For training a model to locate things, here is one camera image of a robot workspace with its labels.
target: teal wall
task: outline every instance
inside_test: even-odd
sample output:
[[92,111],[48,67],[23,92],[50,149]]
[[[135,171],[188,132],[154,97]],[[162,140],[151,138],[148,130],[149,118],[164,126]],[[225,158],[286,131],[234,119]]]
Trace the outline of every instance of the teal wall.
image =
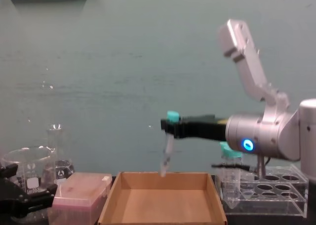
[[[60,122],[77,170],[152,171],[167,110],[262,111],[219,49],[229,18],[248,22],[268,79],[295,110],[316,96],[314,1],[0,0],[2,153],[45,142]],[[218,162],[217,143],[189,139],[176,142],[171,169]]]

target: glass beaker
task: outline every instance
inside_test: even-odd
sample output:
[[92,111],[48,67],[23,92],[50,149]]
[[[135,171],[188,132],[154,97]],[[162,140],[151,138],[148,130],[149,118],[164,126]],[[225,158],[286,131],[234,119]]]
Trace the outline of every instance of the glass beaker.
[[69,155],[69,148],[65,143],[64,128],[61,124],[53,124],[47,130],[48,146],[54,148],[57,155],[56,181],[55,184],[60,185],[68,179],[74,172],[75,168]]
[[[45,191],[55,181],[56,152],[46,146],[24,147],[5,154],[3,166],[18,164],[18,170],[10,180],[27,194]],[[46,209],[29,213],[22,219],[12,217],[18,223],[34,223],[47,218]]]

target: pipette tip box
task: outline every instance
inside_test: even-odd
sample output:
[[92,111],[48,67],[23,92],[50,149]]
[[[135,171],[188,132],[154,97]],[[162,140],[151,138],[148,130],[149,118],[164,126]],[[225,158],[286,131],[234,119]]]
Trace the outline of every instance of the pipette tip box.
[[58,186],[53,206],[48,209],[49,224],[94,225],[111,184],[110,174],[74,173]]

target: cardboard box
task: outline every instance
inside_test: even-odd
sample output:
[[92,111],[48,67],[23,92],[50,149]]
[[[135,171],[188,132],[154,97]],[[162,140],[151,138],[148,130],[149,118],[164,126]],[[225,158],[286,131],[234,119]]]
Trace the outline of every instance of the cardboard box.
[[210,174],[120,173],[99,225],[226,225]]

